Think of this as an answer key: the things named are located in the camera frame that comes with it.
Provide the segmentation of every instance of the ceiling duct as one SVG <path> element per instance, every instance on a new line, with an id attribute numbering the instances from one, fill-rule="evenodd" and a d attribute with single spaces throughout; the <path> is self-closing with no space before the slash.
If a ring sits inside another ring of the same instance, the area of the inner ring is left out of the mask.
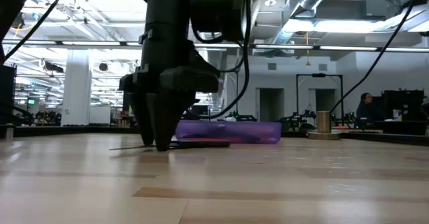
<path id="1" fill-rule="evenodd" d="M 291 10 L 285 11 L 288 15 L 284 15 L 284 18 L 288 20 L 291 16 L 303 13 L 305 11 L 315 10 L 316 7 L 322 0 L 288 0 L 286 7 Z M 272 39 L 270 44 L 286 44 L 295 32 L 287 32 L 281 29 L 276 37 Z M 272 58 L 274 56 L 285 56 L 286 53 L 281 50 L 268 50 L 266 52 L 259 53 L 261 56 Z"/>

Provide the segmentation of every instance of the woman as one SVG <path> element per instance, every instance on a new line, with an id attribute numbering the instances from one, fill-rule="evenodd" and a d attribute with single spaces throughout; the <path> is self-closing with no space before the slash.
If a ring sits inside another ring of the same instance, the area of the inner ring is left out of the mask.
<path id="1" fill-rule="evenodd" d="M 383 113 L 373 104 L 371 94 L 363 93 L 361 95 L 361 102 L 356 110 L 356 120 L 358 124 L 384 120 Z"/>

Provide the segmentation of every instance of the silver duct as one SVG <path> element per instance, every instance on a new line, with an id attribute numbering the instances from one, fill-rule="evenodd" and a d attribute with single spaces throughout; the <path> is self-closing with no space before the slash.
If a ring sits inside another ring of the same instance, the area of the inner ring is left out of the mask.
<path id="1" fill-rule="evenodd" d="M 289 10 L 289 15 L 285 15 L 285 18 L 289 19 L 292 15 L 297 15 L 299 13 L 316 9 L 319 3 L 322 0 L 298 0 L 295 5 L 289 5 L 290 7 L 294 7 L 293 10 Z M 295 32 L 286 32 L 283 29 L 279 31 L 276 37 L 270 42 L 270 44 L 286 44 L 289 42 L 290 38 L 294 35 Z M 269 50 L 267 52 L 261 53 L 262 56 L 272 58 L 274 56 L 284 55 L 283 52 L 279 50 Z"/>

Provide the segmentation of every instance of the doorway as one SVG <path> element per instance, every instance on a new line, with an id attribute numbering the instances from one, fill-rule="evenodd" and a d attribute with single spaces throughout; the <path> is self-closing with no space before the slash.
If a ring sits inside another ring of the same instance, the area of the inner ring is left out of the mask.
<path id="1" fill-rule="evenodd" d="M 330 111 L 335 105 L 334 89 L 316 89 L 316 112 Z"/>
<path id="2" fill-rule="evenodd" d="M 284 117 L 284 89 L 256 89 L 256 118 L 262 122 Z"/>

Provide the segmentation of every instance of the purple object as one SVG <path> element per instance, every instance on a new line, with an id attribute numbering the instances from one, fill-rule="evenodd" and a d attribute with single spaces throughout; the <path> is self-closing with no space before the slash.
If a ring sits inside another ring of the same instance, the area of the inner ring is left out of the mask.
<path id="1" fill-rule="evenodd" d="M 181 120 L 177 139 L 227 139 L 234 144 L 276 144 L 281 123 Z"/>

